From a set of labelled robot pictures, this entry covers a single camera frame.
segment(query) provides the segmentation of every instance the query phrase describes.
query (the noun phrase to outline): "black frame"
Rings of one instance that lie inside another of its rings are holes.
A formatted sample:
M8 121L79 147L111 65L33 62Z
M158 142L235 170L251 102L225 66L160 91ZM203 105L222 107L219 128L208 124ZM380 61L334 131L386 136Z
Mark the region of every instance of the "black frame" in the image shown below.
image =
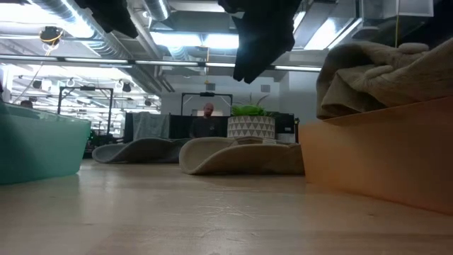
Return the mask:
M70 92L67 95L63 96L63 90L65 90L65 89L69 89ZM83 91L85 88L81 87L81 86L73 86L73 87L61 86L59 88L57 114L60 114L61 111L62 111L62 101L63 101L63 99L65 99L72 91L74 91L76 89L80 89L80 90ZM110 92L110 103L109 103L109 106L108 106L108 120L107 120L107 135L109 135L110 134L110 123L112 121L113 89L112 88L94 88L94 87L90 87L89 90L90 91L106 90L106 91Z
M230 115L233 113L233 95L232 94L218 94L218 93L211 93L214 97L214 96L229 96L229 99L231 101L230 103L230 107L229 107L229 112L230 112ZM203 96L203 93L182 93L181 94L181 116L183 116L183 110L184 110L184 96L186 95L196 95L196 96L201 96L201 97L207 97L207 96Z

